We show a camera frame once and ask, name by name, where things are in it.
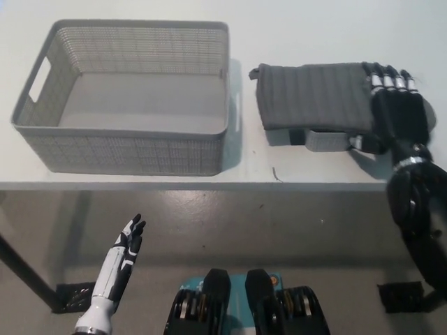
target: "robot fingertip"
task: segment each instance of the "robot fingertip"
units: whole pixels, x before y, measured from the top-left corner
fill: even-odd
[[[133,221],[134,223],[137,223],[139,220],[141,220],[141,214],[140,214],[140,213],[138,213],[138,214],[135,216],[135,218],[132,219],[132,221]]]

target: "table leg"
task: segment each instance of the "table leg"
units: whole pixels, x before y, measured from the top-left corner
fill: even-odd
[[[4,218],[0,207],[0,219]],[[0,260],[41,298],[53,313],[86,311],[95,283],[59,284],[53,290],[0,234]]]

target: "white table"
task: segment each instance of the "white table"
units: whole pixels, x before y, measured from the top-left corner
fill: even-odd
[[[383,189],[390,175],[386,158],[371,164],[360,156],[366,163],[359,165],[346,152],[313,153],[304,147],[268,144],[254,96],[256,82],[248,78],[261,62],[299,66],[378,61],[410,70],[437,113],[430,149],[436,163],[447,168],[447,153],[442,152],[447,141],[445,13],[447,5],[440,0],[3,0],[0,189]],[[233,128],[228,134],[231,145],[226,147],[225,170],[200,178],[50,172],[10,125],[10,116],[51,25],[66,18],[228,23],[233,70],[239,73],[235,80],[242,83],[236,82],[235,87],[242,90],[242,103],[236,131]]]

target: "gray cloth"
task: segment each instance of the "gray cloth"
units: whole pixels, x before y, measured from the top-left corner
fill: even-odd
[[[372,131],[371,89],[360,63],[304,65],[261,64],[256,99],[265,130],[321,129],[346,133]],[[436,117],[425,104],[430,130]]]

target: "white robotic hand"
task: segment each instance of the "white robotic hand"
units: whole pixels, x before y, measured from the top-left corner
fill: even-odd
[[[141,247],[146,221],[140,222],[140,219],[141,215],[137,214],[108,251],[91,295],[91,306],[76,323],[75,335],[112,333],[111,317],[118,308]]]

